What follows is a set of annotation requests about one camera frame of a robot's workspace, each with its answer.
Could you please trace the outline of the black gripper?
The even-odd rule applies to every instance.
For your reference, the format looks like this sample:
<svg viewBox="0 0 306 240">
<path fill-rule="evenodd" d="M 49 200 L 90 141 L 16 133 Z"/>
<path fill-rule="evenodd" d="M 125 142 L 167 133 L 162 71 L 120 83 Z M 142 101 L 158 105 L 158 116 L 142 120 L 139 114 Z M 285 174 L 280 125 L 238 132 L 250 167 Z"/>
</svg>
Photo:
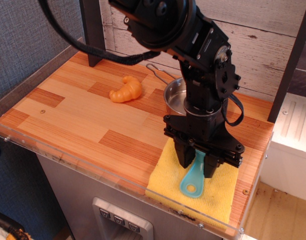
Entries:
<svg viewBox="0 0 306 240">
<path fill-rule="evenodd" d="M 241 122 L 227 121 L 228 100 L 225 99 L 217 111 L 211 114 L 166 115 L 164 134 L 174 139 L 179 164 L 187 168 L 195 158 L 195 150 L 206 153 L 204 177 L 212 178 L 223 163 L 240 166 L 245 147 L 226 129 L 226 124 L 235 126 Z"/>
</svg>

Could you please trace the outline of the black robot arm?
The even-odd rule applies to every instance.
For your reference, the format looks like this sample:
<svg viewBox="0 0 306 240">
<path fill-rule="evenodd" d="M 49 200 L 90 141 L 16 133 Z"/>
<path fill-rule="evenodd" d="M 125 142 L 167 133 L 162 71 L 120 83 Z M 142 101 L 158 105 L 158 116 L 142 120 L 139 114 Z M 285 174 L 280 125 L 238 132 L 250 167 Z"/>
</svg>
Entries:
<svg viewBox="0 0 306 240">
<path fill-rule="evenodd" d="M 193 0 L 112 0 L 125 15 L 136 41 L 154 52 L 166 52 L 180 63 L 186 84 L 185 115 L 166 115 L 164 133 L 173 138 L 179 163 L 188 167 L 196 151 L 205 153 L 203 174 L 211 178 L 222 163 L 241 164 L 244 146 L 226 129 L 228 102 L 240 76 L 231 62 L 228 37 Z"/>
</svg>

